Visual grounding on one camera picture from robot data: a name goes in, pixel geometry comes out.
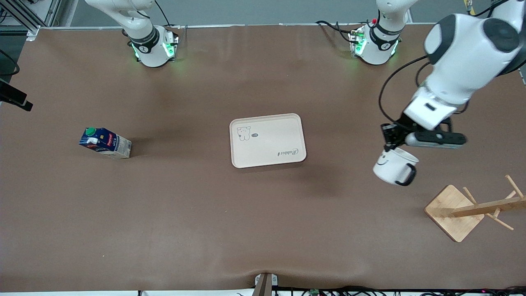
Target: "blue milk carton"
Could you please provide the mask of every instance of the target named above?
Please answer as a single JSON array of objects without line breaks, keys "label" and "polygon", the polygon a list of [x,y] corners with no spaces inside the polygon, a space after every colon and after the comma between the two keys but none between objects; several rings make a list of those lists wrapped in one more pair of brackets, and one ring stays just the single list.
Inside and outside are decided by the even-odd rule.
[{"label": "blue milk carton", "polygon": [[132,149],[130,141],[105,128],[86,128],[78,144],[112,159],[129,158]]}]

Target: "green led light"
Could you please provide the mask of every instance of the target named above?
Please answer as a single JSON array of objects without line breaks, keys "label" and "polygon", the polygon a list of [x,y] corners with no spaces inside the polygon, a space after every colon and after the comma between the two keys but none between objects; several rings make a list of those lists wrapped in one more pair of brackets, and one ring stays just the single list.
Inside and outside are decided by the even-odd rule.
[{"label": "green led light", "polygon": [[131,46],[132,46],[132,48],[133,48],[133,51],[135,52],[135,56],[136,56],[137,58],[139,58],[139,54],[137,53],[137,49],[135,48],[135,45],[132,44]]},{"label": "green led light", "polygon": [[358,42],[358,44],[356,45],[356,54],[360,55],[363,53],[363,49],[365,48],[365,45],[367,44],[367,40],[365,38],[362,37],[362,39],[360,40],[360,42]]},{"label": "green led light", "polygon": [[168,57],[174,56],[174,47],[172,45],[170,45],[169,43],[168,44],[163,43],[163,45],[164,45],[164,49],[166,51],[166,55]]},{"label": "green led light", "polygon": [[393,45],[393,50],[391,52],[391,55],[395,54],[397,45],[398,45],[398,41],[396,41],[396,43]]}]

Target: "white mug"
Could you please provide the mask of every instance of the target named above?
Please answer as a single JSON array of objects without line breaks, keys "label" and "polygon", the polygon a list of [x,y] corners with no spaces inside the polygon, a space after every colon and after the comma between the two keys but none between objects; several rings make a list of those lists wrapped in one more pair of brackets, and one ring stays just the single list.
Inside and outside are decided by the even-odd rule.
[{"label": "white mug", "polygon": [[400,148],[382,151],[372,171],[389,184],[407,186],[417,174],[418,158]]}]

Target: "black mug handle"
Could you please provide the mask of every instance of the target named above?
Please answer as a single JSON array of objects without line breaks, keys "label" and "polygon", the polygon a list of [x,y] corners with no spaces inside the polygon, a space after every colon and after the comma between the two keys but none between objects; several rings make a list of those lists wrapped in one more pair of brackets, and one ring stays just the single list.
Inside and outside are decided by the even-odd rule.
[{"label": "black mug handle", "polygon": [[400,185],[400,186],[407,186],[409,184],[411,184],[411,182],[413,182],[414,180],[414,177],[417,175],[417,168],[410,164],[410,163],[406,163],[406,165],[411,168],[411,173],[409,174],[409,176],[407,177],[407,180],[405,182],[399,182],[399,181],[395,181],[395,183],[397,185]]}]

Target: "mug rack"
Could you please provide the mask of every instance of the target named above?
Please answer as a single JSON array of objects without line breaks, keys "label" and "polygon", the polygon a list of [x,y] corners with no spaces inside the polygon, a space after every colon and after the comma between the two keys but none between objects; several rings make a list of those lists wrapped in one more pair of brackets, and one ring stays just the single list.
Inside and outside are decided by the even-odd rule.
[{"label": "mug rack", "polygon": [[461,242],[485,216],[509,230],[513,227],[498,218],[500,212],[526,208],[526,198],[513,179],[505,176],[513,191],[504,199],[477,203],[464,187],[466,197],[453,185],[444,188],[424,209],[426,214],[454,241]]}]

